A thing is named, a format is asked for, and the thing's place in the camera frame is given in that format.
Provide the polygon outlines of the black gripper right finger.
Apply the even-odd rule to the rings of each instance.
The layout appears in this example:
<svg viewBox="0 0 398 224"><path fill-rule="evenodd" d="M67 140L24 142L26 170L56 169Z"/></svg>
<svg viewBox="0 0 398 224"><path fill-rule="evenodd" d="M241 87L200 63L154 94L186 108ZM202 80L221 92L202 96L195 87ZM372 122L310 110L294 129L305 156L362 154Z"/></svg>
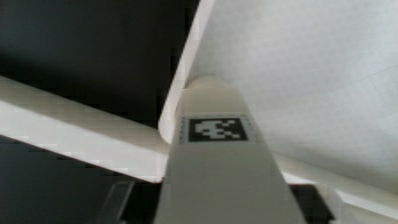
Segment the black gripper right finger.
<svg viewBox="0 0 398 224"><path fill-rule="evenodd" d="M291 189L308 224L331 224L335 214L317 187L312 184L292 184Z"/></svg>

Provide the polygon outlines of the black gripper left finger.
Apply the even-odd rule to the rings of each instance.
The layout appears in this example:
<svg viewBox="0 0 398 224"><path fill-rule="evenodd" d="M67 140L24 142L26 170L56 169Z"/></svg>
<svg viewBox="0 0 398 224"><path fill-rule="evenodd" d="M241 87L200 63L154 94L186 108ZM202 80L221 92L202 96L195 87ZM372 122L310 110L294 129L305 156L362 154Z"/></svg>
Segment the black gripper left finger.
<svg viewBox="0 0 398 224"><path fill-rule="evenodd" d="M95 224L154 224L161 185L123 181L113 185Z"/></svg>

